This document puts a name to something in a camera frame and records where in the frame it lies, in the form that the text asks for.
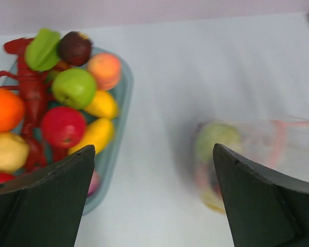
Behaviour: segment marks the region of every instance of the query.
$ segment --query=transparent plastic bag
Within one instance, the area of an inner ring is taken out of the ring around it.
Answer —
[[[309,120],[293,118],[259,122],[208,120],[194,135],[195,180],[202,201],[225,212],[213,163],[220,143],[271,169],[309,182]]]

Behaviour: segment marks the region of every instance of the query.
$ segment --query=table surface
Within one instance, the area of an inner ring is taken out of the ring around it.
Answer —
[[[82,218],[76,247],[233,247],[226,216],[197,197],[191,136],[210,117],[309,118],[304,14],[82,31],[130,64],[135,85],[110,190]],[[0,70],[16,37],[0,36]]]

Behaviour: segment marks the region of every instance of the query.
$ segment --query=pink wall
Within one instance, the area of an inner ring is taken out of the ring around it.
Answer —
[[[0,0],[0,34],[309,11],[309,0]]]

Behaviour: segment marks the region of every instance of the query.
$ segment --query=red lobster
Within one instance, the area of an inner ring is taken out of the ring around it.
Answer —
[[[18,85],[1,86],[3,89],[17,90],[19,96],[24,100],[25,105],[25,118],[21,130],[21,137],[29,144],[29,155],[24,168],[28,171],[32,171],[36,164],[40,167],[47,165],[46,156],[44,153],[43,144],[39,143],[34,136],[34,128],[39,127],[43,115],[48,108],[48,102],[53,100],[53,96],[47,92],[51,83],[45,84],[45,78],[49,71],[37,72],[31,70],[24,58],[26,47],[34,40],[34,38],[26,39],[20,38],[12,40],[4,44],[4,50],[8,54],[17,55],[17,75],[8,71],[0,71],[0,77],[7,76],[18,81]],[[63,71],[63,68],[55,66],[55,69]],[[63,158],[64,154],[62,150],[51,148],[53,152],[54,161]]]

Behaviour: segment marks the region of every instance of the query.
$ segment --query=blue tray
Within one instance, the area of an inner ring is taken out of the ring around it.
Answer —
[[[104,49],[93,47],[92,56],[103,52],[111,53]],[[116,130],[115,139],[110,142],[106,149],[104,149],[101,153],[95,156],[95,170],[101,176],[101,186],[91,197],[87,198],[83,210],[83,215],[86,215],[90,213],[93,209],[95,209],[102,202],[109,190],[115,163],[118,158],[120,145],[124,135],[124,129],[133,90],[133,74],[129,65],[118,55],[114,55],[117,56],[122,63],[122,78],[119,84],[109,92],[113,95],[119,105],[120,115],[117,119],[113,120]],[[16,74],[16,63],[13,64],[10,72]],[[17,81],[11,78],[6,78],[3,85],[17,85]],[[19,126],[17,126],[13,130],[13,132],[18,134],[21,130],[22,124],[23,122],[21,122]],[[36,136],[39,139],[41,138],[41,132],[39,129],[36,130]],[[46,156],[47,159],[50,161],[51,153],[48,148],[46,149]]]

